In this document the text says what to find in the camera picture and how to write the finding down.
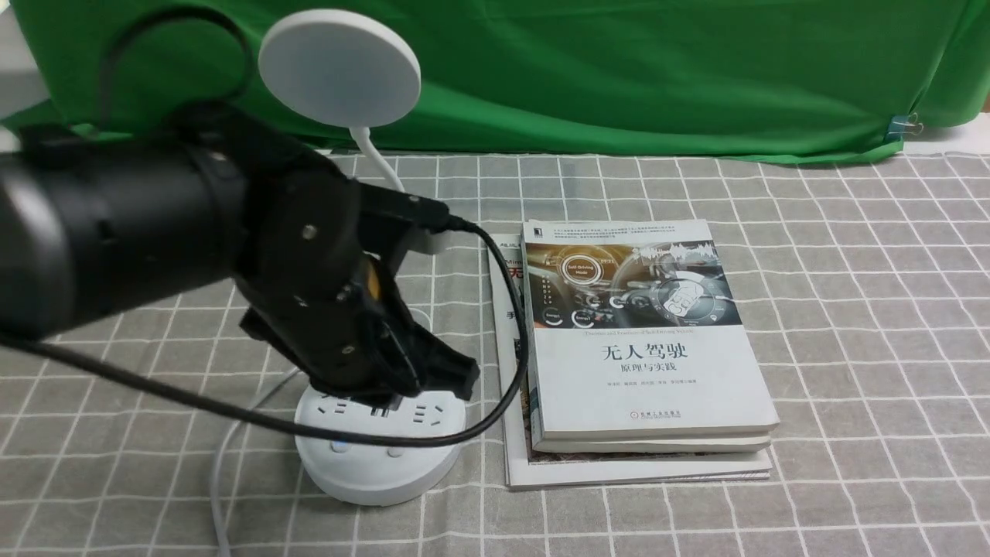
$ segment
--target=gray plaid tablecloth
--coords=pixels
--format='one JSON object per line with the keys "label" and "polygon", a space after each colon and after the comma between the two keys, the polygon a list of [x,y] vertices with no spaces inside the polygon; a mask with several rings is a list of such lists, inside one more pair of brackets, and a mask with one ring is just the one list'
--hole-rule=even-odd
{"label": "gray plaid tablecloth", "polygon": [[[492,232],[708,219],[782,419],[772,478],[510,493],[496,428],[425,496],[358,509],[319,493],[291,439],[249,429],[223,482],[238,557],[990,555],[990,161],[403,157],[398,172]],[[484,254],[464,236],[400,282],[483,363],[477,419],[498,396]],[[219,283],[57,342],[246,403],[287,363],[239,330],[245,304]],[[0,376],[0,553],[215,553],[224,420],[8,353]],[[290,417],[304,385],[271,411]]]}

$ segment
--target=green backdrop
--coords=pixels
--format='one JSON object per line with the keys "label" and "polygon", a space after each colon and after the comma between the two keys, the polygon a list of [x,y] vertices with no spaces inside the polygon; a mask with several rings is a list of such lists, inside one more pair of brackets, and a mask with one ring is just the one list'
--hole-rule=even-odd
{"label": "green backdrop", "polygon": [[[95,114],[99,55],[172,0],[14,0],[51,106],[11,120]],[[215,0],[249,34],[302,9],[361,12],[417,53],[419,106],[374,132],[384,149],[752,156],[870,161],[894,153],[892,117],[964,123],[990,91],[990,0]],[[113,128],[232,83],[233,41],[173,24],[122,60]],[[257,79],[246,110],[315,144],[347,132],[307,121]]]}

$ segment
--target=white power strip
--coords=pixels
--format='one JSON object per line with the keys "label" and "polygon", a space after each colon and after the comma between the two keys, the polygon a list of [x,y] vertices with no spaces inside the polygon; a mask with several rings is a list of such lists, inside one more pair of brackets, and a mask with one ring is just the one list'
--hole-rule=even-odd
{"label": "white power strip", "polygon": [[[451,435],[464,429],[464,402],[445,391],[404,398],[384,411],[308,388],[296,422],[318,427],[401,437]],[[387,506],[422,495],[446,476],[459,446],[433,449],[372,447],[296,437],[296,449],[313,482],[340,501]]]}

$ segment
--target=book title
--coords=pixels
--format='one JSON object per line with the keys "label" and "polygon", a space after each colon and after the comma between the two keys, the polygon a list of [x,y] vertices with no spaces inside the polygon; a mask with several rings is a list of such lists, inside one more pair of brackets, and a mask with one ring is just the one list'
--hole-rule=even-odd
{"label": "book title", "polygon": [[618,344],[602,347],[603,361],[623,362],[622,372],[676,372],[677,361],[688,357],[683,343]]}

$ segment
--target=book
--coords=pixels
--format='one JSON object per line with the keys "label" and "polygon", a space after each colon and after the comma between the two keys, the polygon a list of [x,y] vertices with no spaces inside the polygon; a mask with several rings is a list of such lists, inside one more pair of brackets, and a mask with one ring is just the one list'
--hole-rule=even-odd
{"label": "book", "polygon": [[779,423],[705,221],[529,222],[523,240],[537,447]]}
{"label": "book", "polygon": [[[522,294],[520,236],[495,234],[493,237],[509,263],[514,287]],[[521,316],[513,312],[509,290],[491,255],[489,271],[498,371],[504,392],[516,374],[519,341],[516,319]],[[539,451],[532,444],[529,401],[529,380],[526,379],[503,417],[506,484],[510,489],[604,483],[765,480],[769,477],[767,471],[771,465],[765,450],[727,454],[603,454],[597,451],[564,454]]]}

